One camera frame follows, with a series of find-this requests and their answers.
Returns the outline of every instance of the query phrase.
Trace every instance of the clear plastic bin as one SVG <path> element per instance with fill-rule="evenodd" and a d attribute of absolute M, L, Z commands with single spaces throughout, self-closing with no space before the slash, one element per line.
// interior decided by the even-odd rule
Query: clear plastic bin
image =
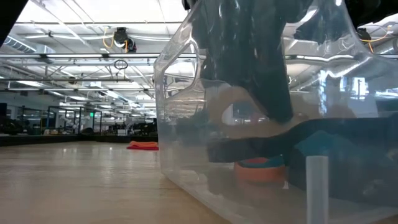
<path fill-rule="evenodd" d="M 155 63 L 162 172 L 233 223 L 393 217 L 397 75 L 342 0 L 202 0 Z"/>

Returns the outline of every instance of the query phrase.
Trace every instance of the wooden floor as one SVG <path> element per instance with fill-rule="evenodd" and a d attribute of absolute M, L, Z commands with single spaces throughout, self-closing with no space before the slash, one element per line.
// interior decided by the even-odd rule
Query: wooden floor
<path fill-rule="evenodd" d="M 160 173 L 157 152 L 125 148 L 0 148 L 0 223 L 227 223 Z"/>

